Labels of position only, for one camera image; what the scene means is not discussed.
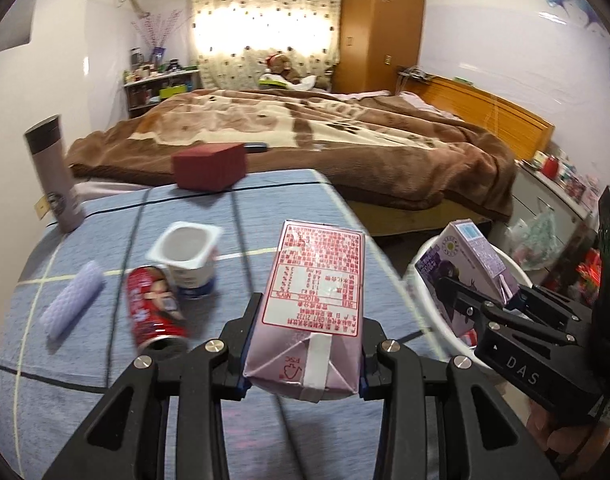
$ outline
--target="curtain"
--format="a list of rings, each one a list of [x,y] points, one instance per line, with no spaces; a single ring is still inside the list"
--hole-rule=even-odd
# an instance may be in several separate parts
[[[301,77],[338,62],[341,0],[192,0],[194,45],[205,88],[249,89],[272,54]]]

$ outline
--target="trash bag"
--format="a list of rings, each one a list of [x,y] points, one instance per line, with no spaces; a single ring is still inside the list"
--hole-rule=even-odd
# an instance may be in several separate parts
[[[562,244],[556,238],[553,209],[547,208],[528,222],[519,219],[509,228],[511,256],[522,270],[539,270],[553,263]]]

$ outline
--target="blanket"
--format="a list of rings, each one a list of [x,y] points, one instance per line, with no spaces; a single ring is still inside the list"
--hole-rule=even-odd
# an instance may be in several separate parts
[[[67,162],[78,177],[161,186],[174,182],[170,156],[203,142],[266,142],[248,172],[313,168],[346,200],[419,210],[449,198],[491,219],[512,213],[509,146],[400,97],[197,90],[76,140]]]

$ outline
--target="headboard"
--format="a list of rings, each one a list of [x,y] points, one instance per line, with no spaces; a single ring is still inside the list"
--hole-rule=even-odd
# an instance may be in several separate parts
[[[530,159],[538,150],[544,150],[554,131],[552,124],[525,108],[440,76],[428,83],[409,82],[405,90],[440,110],[488,129],[509,144],[518,159]]]

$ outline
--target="human hand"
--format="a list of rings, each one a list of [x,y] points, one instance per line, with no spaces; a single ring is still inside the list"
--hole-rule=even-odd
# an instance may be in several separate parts
[[[562,455],[569,455],[592,430],[592,426],[575,426],[552,430],[554,418],[542,406],[530,399],[530,418],[527,420],[527,430],[534,437],[543,451],[552,449]],[[592,436],[581,449],[576,461],[562,474],[562,478],[574,478],[588,471],[600,458],[602,452],[610,443],[610,428],[598,423]]]

